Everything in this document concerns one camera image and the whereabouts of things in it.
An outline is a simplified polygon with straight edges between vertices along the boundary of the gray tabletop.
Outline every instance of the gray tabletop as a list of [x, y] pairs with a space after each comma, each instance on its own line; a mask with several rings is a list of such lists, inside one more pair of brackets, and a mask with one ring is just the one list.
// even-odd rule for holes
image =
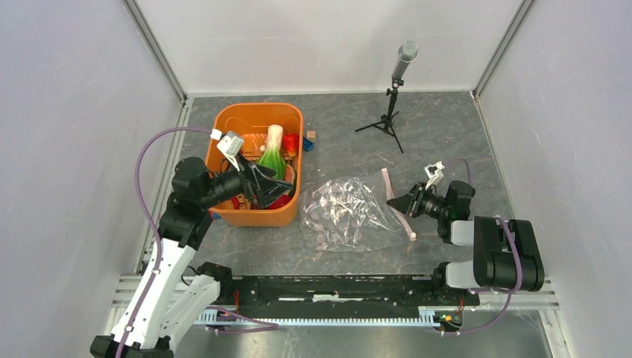
[[[217, 114], [239, 102], [289, 102], [303, 113], [305, 129], [316, 131], [314, 151], [303, 155], [301, 190], [327, 180], [365, 176], [387, 168], [396, 195], [425, 180], [425, 165], [438, 160], [466, 158], [472, 167], [476, 195], [473, 215], [509, 214], [509, 206], [490, 146], [467, 92], [402, 92], [394, 127], [405, 153], [393, 138], [376, 130], [354, 133], [379, 120], [388, 97], [384, 93], [281, 95], [196, 98], [189, 126], [211, 128]], [[186, 134], [181, 157], [204, 158], [208, 137]], [[444, 194], [451, 180], [466, 180], [463, 164], [449, 166], [438, 186]], [[205, 261], [233, 269], [235, 274], [430, 273], [443, 261], [471, 258], [471, 250], [445, 245], [437, 222], [427, 216], [409, 219], [417, 241], [368, 252], [322, 252], [301, 235], [298, 217], [287, 227], [230, 227], [213, 222], [193, 266]]]

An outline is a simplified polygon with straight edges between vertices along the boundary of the white panel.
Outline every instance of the white panel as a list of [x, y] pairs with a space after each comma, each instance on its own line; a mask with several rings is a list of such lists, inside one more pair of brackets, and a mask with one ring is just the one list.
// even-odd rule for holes
[[404, 90], [470, 90], [519, 3], [139, 1], [191, 94], [384, 90], [407, 40]]
[[628, 0], [538, 1], [482, 97], [578, 357], [630, 356], [630, 13]]
[[120, 1], [3, 1], [0, 48], [0, 356], [87, 357], [179, 104]]

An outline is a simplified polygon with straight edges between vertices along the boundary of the microphone stand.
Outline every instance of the microphone stand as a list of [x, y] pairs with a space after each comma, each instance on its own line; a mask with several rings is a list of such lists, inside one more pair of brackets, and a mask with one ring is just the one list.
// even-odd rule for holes
[[395, 138], [395, 141], [397, 142], [397, 146], [399, 146], [399, 150], [402, 152], [402, 154], [404, 153], [404, 150], [402, 149], [402, 145], [399, 143], [399, 139], [397, 139], [397, 134], [395, 134], [395, 130], [393, 129], [393, 118], [397, 116], [399, 111], [393, 113], [393, 110], [395, 109], [395, 102], [397, 102], [397, 93], [398, 93], [397, 89], [399, 88], [399, 86], [403, 86], [403, 85], [404, 85], [404, 81], [393, 80], [393, 84], [391, 85], [392, 89], [391, 88], [386, 89], [386, 95], [389, 95], [391, 97], [391, 100], [388, 102], [388, 112], [386, 114], [382, 114], [378, 122], [371, 123], [370, 125], [365, 125], [364, 127], [358, 128], [355, 130], [356, 133], [359, 131], [363, 131], [367, 128], [371, 128], [371, 127], [381, 130], [382, 132]]

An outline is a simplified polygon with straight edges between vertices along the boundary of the orange bin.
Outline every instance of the orange bin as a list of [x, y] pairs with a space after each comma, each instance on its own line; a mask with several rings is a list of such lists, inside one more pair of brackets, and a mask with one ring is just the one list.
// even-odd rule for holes
[[[238, 197], [239, 209], [232, 201], [225, 201], [210, 211], [217, 213], [233, 226], [286, 226], [298, 212], [300, 194], [300, 168], [303, 161], [303, 114], [298, 108], [287, 103], [238, 103], [224, 108], [215, 119], [216, 128], [222, 132], [233, 131], [244, 138], [241, 151], [248, 160], [257, 160], [262, 152], [259, 147], [265, 143], [270, 125], [283, 127], [283, 134], [296, 133], [300, 136], [298, 155], [290, 157], [282, 150], [285, 162], [296, 173], [296, 192], [284, 207], [275, 210], [251, 210], [250, 203], [243, 196]], [[224, 155], [217, 149], [217, 141], [212, 140], [206, 153], [206, 166], [214, 173], [221, 171]]]

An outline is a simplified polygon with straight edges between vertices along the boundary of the plastic bag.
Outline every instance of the plastic bag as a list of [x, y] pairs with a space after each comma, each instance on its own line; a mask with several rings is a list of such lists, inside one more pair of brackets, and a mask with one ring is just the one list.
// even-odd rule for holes
[[321, 251], [371, 251], [408, 241], [402, 223], [386, 204], [381, 172], [339, 178], [300, 196], [303, 235]]

